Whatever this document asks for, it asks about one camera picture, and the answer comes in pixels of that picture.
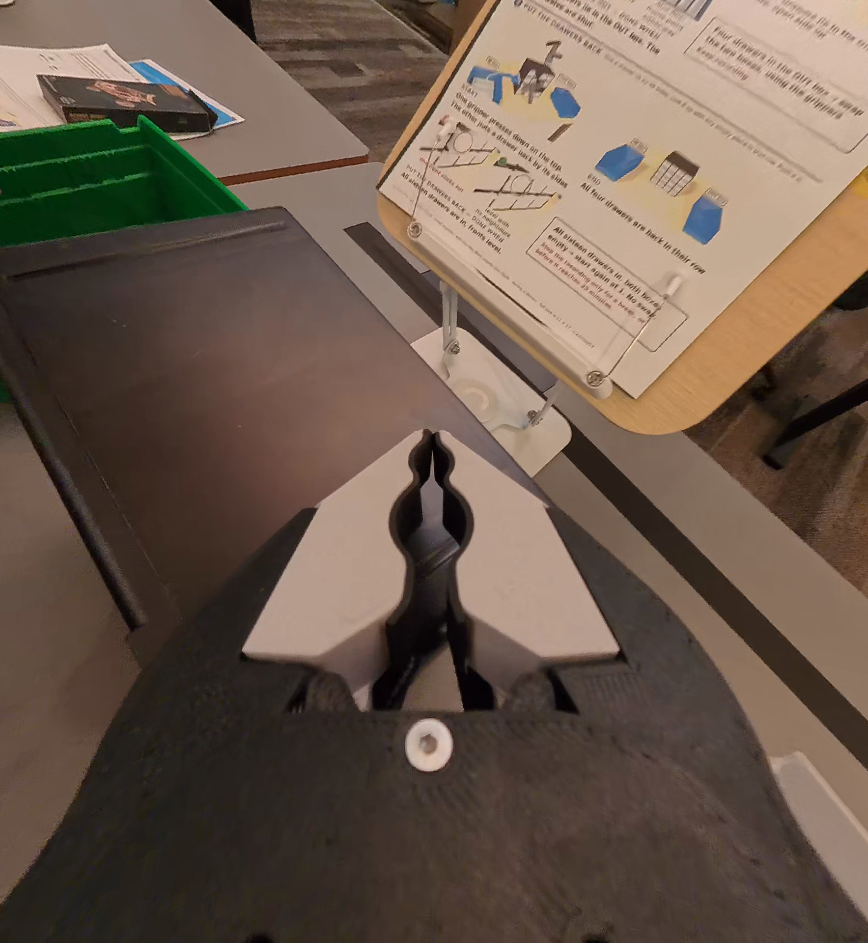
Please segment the black model kit box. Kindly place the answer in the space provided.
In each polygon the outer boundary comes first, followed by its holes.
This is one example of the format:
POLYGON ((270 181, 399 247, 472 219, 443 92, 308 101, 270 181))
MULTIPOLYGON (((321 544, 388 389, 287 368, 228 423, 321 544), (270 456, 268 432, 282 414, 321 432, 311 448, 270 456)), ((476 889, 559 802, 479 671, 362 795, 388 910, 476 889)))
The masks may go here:
POLYGON ((44 100, 66 124, 111 121, 135 127, 144 116, 168 135, 209 134, 218 116, 193 91, 175 84, 38 75, 44 100))

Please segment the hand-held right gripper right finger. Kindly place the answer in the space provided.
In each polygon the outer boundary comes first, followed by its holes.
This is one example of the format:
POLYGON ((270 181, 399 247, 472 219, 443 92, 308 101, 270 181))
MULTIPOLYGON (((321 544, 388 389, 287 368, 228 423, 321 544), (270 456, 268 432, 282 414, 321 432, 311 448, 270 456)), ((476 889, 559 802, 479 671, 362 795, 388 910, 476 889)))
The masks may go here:
POLYGON ((617 659, 546 502, 445 431, 434 434, 434 472, 457 545, 446 622, 461 694, 508 693, 536 671, 617 659))

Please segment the blue header paper sheet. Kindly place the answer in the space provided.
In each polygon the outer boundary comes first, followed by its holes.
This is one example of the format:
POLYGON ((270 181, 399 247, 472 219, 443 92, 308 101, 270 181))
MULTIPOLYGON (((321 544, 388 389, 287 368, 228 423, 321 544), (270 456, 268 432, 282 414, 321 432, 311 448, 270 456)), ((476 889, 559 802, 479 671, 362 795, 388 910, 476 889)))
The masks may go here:
POLYGON ((196 139, 242 124, 244 118, 151 59, 128 62, 127 98, 173 139, 196 139))

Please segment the instruction sheet with blue pictures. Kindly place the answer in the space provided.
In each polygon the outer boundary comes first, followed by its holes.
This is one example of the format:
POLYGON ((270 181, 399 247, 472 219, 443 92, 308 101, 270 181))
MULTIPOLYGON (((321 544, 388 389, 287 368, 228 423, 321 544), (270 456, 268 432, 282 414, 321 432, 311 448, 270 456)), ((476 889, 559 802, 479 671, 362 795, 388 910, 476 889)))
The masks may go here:
POLYGON ((868 166, 868 2, 497 2, 378 183, 633 398, 868 166))

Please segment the green plastic bin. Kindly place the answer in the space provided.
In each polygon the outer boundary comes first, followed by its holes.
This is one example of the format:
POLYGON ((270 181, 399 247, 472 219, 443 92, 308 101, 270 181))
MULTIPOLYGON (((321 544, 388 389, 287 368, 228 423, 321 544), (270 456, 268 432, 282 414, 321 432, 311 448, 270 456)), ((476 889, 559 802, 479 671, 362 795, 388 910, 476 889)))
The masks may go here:
POLYGON ((0 133, 0 249, 244 210, 144 117, 0 133))

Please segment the black drawer cabinet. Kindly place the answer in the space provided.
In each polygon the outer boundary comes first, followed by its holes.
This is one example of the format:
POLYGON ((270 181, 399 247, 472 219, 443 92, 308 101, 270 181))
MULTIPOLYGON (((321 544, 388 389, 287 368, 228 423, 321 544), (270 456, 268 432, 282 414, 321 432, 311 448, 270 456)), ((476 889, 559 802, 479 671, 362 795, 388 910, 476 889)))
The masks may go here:
POLYGON ((141 665, 409 433, 543 495, 281 207, 0 250, 0 377, 141 665))

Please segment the instruction sheet on wooden stand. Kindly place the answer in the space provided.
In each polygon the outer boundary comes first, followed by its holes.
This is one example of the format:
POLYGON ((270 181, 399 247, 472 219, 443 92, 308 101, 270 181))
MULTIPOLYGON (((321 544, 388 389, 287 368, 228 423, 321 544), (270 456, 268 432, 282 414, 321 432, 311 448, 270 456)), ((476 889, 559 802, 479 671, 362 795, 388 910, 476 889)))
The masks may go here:
MULTIPOLYGON (((482 24, 496 3, 483 3, 395 145, 382 176, 391 165, 398 146, 417 128, 421 112, 433 102, 449 68, 472 40, 475 28, 482 24)), ((525 319, 511 321, 489 304, 486 289, 469 291, 462 277, 446 268, 442 259, 430 256, 413 242, 417 233, 407 214, 379 195, 378 184, 377 193, 385 228, 440 278, 444 335, 441 358, 448 384, 466 397, 490 432, 497 435, 501 429, 508 430, 506 442, 511 443, 522 442, 527 433, 543 421, 551 407, 507 405, 489 380, 481 380, 473 367, 463 363, 466 355, 461 352, 461 340, 454 328, 459 298, 553 376, 552 399, 568 389, 628 431, 649 435, 683 431, 706 418, 753 379, 828 308, 832 300, 868 270, 868 198, 855 195, 851 187, 852 184, 636 399, 606 382, 600 373, 591 373, 588 376, 590 387, 585 387, 564 366, 563 354, 549 352, 550 343, 546 347, 538 346, 536 332, 525 330, 525 319)))

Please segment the black metal leg frame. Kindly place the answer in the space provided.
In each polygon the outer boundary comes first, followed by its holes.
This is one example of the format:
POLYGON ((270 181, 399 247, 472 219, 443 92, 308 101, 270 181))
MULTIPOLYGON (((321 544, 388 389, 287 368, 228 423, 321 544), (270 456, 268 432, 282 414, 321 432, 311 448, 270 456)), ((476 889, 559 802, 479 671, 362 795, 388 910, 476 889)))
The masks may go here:
POLYGON ((868 378, 824 403, 805 397, 761 454, 761 460, 767 467, 782 471, 804 436, 867 403, 868 378))

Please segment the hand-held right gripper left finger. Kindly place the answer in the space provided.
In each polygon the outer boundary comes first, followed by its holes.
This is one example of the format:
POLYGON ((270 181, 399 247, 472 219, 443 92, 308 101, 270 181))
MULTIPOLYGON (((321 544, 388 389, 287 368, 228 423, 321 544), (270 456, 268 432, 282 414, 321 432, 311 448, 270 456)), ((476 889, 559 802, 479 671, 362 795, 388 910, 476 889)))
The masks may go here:
POLYGON ((390 663, 386 625, 408 593, 398 501, 420 488, 430 433, 409 434, 319 502, 241 653, 343 678, 360 696, 390 663))

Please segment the translucent plastic bin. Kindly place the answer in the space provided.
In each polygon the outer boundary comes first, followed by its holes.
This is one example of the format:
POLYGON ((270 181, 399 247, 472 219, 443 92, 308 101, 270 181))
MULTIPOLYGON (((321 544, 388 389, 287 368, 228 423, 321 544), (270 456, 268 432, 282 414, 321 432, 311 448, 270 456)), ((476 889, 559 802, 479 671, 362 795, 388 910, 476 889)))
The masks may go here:
POLYGON ((868 919, 868 831, 802 753, 769 762, 811 845, 868 919))

